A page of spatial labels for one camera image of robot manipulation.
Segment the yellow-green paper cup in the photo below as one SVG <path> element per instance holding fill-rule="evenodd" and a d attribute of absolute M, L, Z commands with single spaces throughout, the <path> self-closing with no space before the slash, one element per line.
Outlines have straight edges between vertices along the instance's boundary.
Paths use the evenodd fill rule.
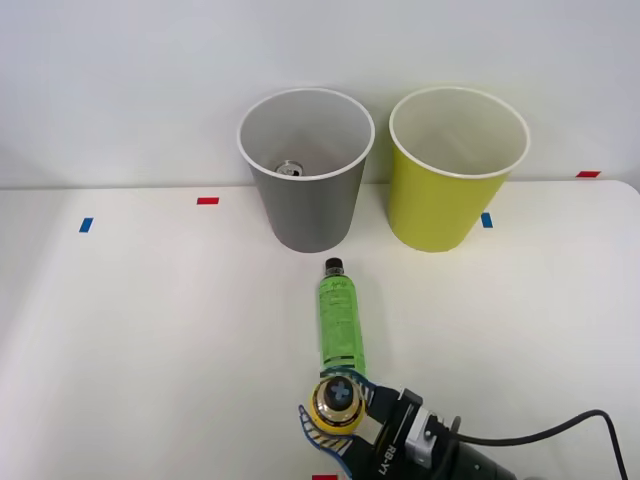
<path fill-rule="evenodd" d="M 460 244 L 529 150 L 522 116 L 470 88 L 414 92 L 393 109 L 389 128 L 389 223 L 401 241 L 425 252 Z"/>

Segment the cup rim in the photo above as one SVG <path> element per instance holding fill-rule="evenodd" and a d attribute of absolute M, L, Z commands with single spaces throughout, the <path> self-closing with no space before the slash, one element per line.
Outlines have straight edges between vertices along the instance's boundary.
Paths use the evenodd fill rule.
<path fill-rule="evenodd" d="M 518 160 L 513 162 L 508 167 L 503 168 L 502 170 L 497 170 L 495 172 L 489 172 L 489 173 L 483 173 L 483 174 L 480 174 L 480 175 L 469 175 L 469 174 L 464 174 L 464 173 L 455 173 L 455 172 L 448 172 L 446 170 L 441 170 L 439 168 L 433 167 L 431 165 L 428 165 L 425 162 L 422 162 L 422 161 L 418 160 L 411 153 L 409 153 L 409 151 L 402 146 L 402 144 L 398 141 L 398 138 L 396 137 L 396 132 L 395 132 L 395 129 L 394 129 L 394 126 L 393 126 L 396 113 L 402 107 L 402 105 L 404 105 L 407 101 L 409 101 L 413 97 L 416 97 L 418 95 L 423 95 L 423 94 L 429 93 L 429 92 L 434 92 L 434 91 L 437 91 L 437 90 L 462 90 L 462 91 L 465 91 L 465 92 L 475 93 L 476 95 L 481 95 L 483 97 L 486 97 L 486 98 L 498 103 L 499 105 L 501 105 L 505 109 L 507 109 L 520 122 L 520 125 L 522 125 L 522 128 L 524 129 L 525 142 L 526 143 L 525 143 L 525 146 L 524 146 L 524 150 L 522 151 L 522 154 L 520 155 L 520 158 L 518 158 Z M 409 95 L 404 97 L 402 100 L 400 100 L 398 102 L 398 104 L 393 108 L 393 111 L 391 112 L 391 117 L 389 118 L 389 131 L 391 132 L 391 138 L 393 140 L 394 145 L 396 147 L 398 147 L 398 149 L 409 160 L 414 162 L 419 167 L 425 168 L 425 169 L 430 170 L 430 171 L 432 171 L 434 173 L 437 173 L 439 175 L 444 175 L 446 177 L 462 178 L 462 179 L 470 179 L 470 180 L 479 180 L 479 179 L 483 179 L 483 178 L 499 177 L 501 175 L 509 173 L 511 170 L 516 168 L 522 162 L 522 160 L 524 160 L 524 158 L 527 156 L 527 153 L 529 153 L 529 147 L 531 146 L 531 132 L 529 130 L 529 125 L 527 125 L 526 120 L 522 117 L 522 115 L 520 115 L 520 113 L 514 107 L 512 107 L 510 104 L 508 104 L 504 100 L 502 100 L 502 99 L 500 99 L 500 98 L 498 98 L 498 97 L 496 97 L 494 95 L 491 95 L 490 93 L 483 92 L 482 90 L 476 90 L 475 88 L 461 87 L 461 86 L 455 86 L 455 85 L 440 86 L 440 87 L 427 87 L 427 88 L 423 88 L 421 90 L 417 90 L 417 91 L 415 91 L 413 93 L 410 93 Z"/>
<path fill-rule="evenodd" d="M 255 162 L 254 160 L 252 160 L 251 157 L 244 150 L 244 147 L 242 146 L 241 134 L 242 134 L 242 127 L 244 126 L 244 123 L 247 120 L 247 118 L 249 117 L 249 115 L 251 115 L 251 113 L 256 108 L 258 108 L 260 105 L 262 105 L 265 102 L 268 102 L 269 100 L 271 100 L 273 98 L 279 97 L 281 95 L 286 95 L 286 94 L 289 94 L 289 93 L 293 93 L 293 92 L 303 92 L 303 91 L 307 91 L 307 92 L 323 92 L 323 93 L 330 93 L 332 95 L 337 95 L 338 97 L 342 97 L 342 98 L 344 98 L 346 100 L 349 100 L 356 107 L 358 107 L 362 111 L 362 113 L 364 113 L 366 119 L 369 121 L 369 128 L 370 128 L 370 131 L 371 131 L 371 135 L 370 135 L 370 138 L 369 138 L 369 143 L 367 144 L 366 148 L 363 150 L 363 152 L 360 154 L 360 156 L 357 157 L 353 162 L 349 163 L 348 165 L 345 165 L 342 168 L 339 168 L 338 170 L 334 170 L 334 171 L 329 172 L 329 173 L 323 173 L 322 175 L 312 175 L 312 176 L 306 176 L 306 177 L 305 176 L 293 177 L 293 176 L 290 176 L 290 175 L 283 175 L 281 173 L 274 172 L 272 170 L 264 168 L 262 165 L 258 165 L 258 163 Z M 262 173 L 264 173 L 266 175 L 269 175 L 271 177 L 281 178 L 283 180 L 291 180 L 293 182 L 311 182 L 311 181 L 314 181 L 314 180 L 324 180 L 324 179 L 327 179 L 327 178 L 336 177 L 336 176 L 340 175 L 341 173 L 344 173 L 344 172 L 346 172 L 348 170 L 351 170 L 353 167 L 358 165 L 360 162 L 362 162 L 367 157 L 367 155 L 371 151 L 371 147 L 373 147 L 373 141 L 374 141 L 375 137 L 376 137 L 376 129 L 375 129 L 375 124 L 373 123 L 373 118 L 371 118 L 371 114 L 369 113 L 369 111 L 366 108 L 364 108 L 364 106 L 360 102 L 358 102 L 354 98 L 350 97 L 349 95 L 345 95 L 344 93 L 337 92 L 335 90 L 331 90 L 331 89 L 328 89 L 328 88 L 298 87 L 298 88 L 291 88 L 291 89 L 288 89 L 288 90 L 283 90 L 283 91 L 275 93 L 273 95 L 269 95 L 268 97 L 263 98 L 258 103 L 253 105 L 247 111 L 247 113 L 245 113 L 245 115 L 242 117 L 242 120 L 240 121 L 240 125 L 238 126 L 238 131 L 236 133 L 236 142 L 238 144 L 238 148 L 240 149 L 240 153 L 242 154 L 244 159 L 249 163 L 249 165 L 254 167 L 256 170 L 259 170 Z"/>

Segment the white wall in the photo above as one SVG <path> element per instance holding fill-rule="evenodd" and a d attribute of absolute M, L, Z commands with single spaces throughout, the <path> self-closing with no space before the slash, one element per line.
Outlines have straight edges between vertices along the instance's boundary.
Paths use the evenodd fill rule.
<path fill-rule="evenodd" d="M 3 0 L 0 186 L 251 182 L 235 129 L 279 89 L 329 86 L 386 121 L 464 83 L 532 126 L 519 177 L 602 170 L 640 186 L 632 0 Z"/>

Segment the green plastic bottle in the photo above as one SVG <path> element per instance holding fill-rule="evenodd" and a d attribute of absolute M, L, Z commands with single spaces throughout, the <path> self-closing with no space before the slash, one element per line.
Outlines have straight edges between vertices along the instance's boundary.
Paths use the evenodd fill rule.
<path fill-rule="evenodd" d="M 340 365 L 366 376 L 356 287 L 344 274 L 339 258 L 330 258 L 325 263 L 318 298 L 323 369 Z"/>

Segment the table surface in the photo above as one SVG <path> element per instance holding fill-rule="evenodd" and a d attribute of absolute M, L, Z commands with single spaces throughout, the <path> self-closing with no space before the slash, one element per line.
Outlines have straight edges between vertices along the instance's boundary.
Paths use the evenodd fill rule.
<path fill-rule="evenodd" d="M 355 282 L 373 381 L 411 388 L 476 436 L 604 409 L 638 478 L 637 192 L 508 183 L 493 228 L 478 222 L 441 254 L 394 237 L 386 192 L 363 186 L 349 235 L 319 254 L 279 244 L 252 187 L 0 192 L 0 478 L 338 471 L 296 410 L 317 380 L 330 256 Z M 487 452 L 518 478 L 618 478 L 597 419 Z"/>

